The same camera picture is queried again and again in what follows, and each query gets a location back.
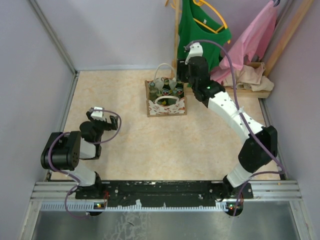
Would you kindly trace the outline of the dark green red-label bottle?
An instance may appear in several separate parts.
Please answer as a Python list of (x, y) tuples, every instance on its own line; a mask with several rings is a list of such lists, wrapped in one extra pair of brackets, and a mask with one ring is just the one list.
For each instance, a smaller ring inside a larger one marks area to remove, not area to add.
[(169, 98), (168, 104), (175, 105), (180, 100), (180, 95), (176, 89), (174, 89), (170, 95), (172, 98)]

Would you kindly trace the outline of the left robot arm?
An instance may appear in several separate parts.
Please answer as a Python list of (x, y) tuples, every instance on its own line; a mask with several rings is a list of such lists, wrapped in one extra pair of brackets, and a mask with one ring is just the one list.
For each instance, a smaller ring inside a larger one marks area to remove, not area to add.
[(58, 172), (75, 181), (77, 199), (99, 199), (105, 187), (99, 174), (84, 164), (84, 161), (98, 160), (101, 144), (113, 140), (122, 126), (120, 115), (102, 107), (90, 108), (88, 118), (80, 124), (79, 130), (53, 132), (43, 149), (40, 163), (43, 169)]

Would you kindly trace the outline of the clear glass bottle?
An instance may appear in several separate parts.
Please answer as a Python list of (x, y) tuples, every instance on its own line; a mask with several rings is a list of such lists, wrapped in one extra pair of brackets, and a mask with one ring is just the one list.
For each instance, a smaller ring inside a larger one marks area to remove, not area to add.
[(158, 98), (158, 91), (159, 89), (156, 87), (156, 84), (151, 81), (149, 83), (149, 100), (154, 102)]

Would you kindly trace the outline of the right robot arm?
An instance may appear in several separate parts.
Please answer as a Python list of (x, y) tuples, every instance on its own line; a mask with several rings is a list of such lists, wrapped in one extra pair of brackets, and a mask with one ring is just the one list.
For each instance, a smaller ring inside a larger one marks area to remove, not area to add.
[(264, 127), (236, 106), (236, 99), (220, 83), (210, 79), (203, 56), (177, 60), (177, 78), (188, 83), (195, 98), (224, 119), (243, 144), (238, 163), (222, 180), (222, 196), (235, 198), (241, 186), (277, 156), (278, 132), (273, 126)]

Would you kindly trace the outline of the green Perrier bottle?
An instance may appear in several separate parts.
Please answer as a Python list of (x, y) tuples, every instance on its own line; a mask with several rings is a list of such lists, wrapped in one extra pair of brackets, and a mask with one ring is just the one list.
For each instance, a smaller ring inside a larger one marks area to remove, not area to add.
[(180, 98), (184, 97), (184, 83), (180, 80), (176, 82), (175, 88), (174, 88), (179, 95)]

